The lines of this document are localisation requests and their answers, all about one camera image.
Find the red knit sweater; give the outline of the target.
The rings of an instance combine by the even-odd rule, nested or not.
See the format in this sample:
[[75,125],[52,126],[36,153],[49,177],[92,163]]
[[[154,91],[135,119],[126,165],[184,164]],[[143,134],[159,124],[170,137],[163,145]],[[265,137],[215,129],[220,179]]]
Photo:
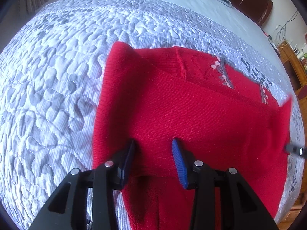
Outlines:
[[138,143],[123,208],[131,229],[188,229],[194,199],[177,177],[171,143],[213,169],[236,168],[272,216],[284,191],[292,100],[278,103],[222,58],[181,47],[114,43],[93,135],[93,165]]

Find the white grey quilted bedspread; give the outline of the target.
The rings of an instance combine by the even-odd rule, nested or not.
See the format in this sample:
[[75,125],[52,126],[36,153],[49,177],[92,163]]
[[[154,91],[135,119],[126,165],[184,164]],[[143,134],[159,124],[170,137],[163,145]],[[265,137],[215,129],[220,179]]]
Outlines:
[[294,90],[261,28],[222,0],[58,0],[1,53],[1,202],[28,229],[72,168],[92,166],[111,45],[212,53],[282,102]]

